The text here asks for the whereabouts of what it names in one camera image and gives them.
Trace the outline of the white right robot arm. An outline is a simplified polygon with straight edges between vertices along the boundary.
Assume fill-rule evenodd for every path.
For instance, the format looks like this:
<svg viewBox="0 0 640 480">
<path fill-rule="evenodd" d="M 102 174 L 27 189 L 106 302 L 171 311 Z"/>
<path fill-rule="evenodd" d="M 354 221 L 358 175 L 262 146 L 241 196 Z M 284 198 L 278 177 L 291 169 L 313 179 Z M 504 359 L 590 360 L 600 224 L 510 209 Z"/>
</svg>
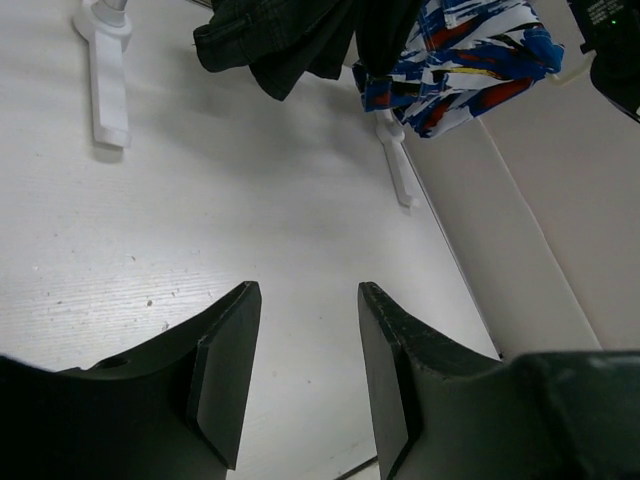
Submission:
<svg viewBox="0 0 640 480">
<path fill-rule="evenodd" d="M 594 55 L 590 80 L 613 106 L 639 120 L 639 1 L 572 0 L 583 54 Z"/>
</svg>

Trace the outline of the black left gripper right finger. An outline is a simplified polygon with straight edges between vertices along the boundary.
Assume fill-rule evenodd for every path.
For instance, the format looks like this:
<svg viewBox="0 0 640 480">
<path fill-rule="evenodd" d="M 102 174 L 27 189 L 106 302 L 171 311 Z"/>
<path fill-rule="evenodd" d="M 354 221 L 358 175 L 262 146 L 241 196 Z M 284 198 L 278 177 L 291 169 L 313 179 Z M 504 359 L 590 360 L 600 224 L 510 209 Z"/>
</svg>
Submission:
<svg viewBox="0 0 640 480">
<path fill-rule="evenodd" d="M 359 284 L 358 318 L 380 476 L 395 479 L 426 429 L 421 381 L 479 375 L 500 361 L 420 321 L 374 282 Z"/>
</svg>

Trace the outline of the black trousers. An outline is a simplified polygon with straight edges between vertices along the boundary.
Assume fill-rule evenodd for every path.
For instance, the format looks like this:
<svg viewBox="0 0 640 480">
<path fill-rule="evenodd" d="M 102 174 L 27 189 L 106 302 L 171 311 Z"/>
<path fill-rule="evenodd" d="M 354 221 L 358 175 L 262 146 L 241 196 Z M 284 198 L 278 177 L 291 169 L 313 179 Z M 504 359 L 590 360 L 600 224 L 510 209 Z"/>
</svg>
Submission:
<svg viewBox="0 0 640 480">
<path fill-rule="evenodd" d="M 309 72 L 336 80 L 352 40 L 365 70 L 388 74 L 416 21 L 420 1 L 214 1 L 193 31 L 202 67 L 249 67 L 270 97 L 283 101 Z"/>
</svg>

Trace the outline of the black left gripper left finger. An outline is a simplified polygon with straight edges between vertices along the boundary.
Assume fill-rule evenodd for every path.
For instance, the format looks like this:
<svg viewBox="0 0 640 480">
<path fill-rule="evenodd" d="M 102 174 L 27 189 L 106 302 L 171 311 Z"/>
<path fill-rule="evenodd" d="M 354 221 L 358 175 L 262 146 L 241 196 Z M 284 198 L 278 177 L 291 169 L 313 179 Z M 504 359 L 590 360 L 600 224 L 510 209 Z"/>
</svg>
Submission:
<svg viewBox="0 0 640 480">
<path fill-rule="evenodd" d="M 68 370 L 62 437 L 92 471 L 229 471 L 260 325 L 245 281 L 194 317 L 87 370 Z"/>
</svg>

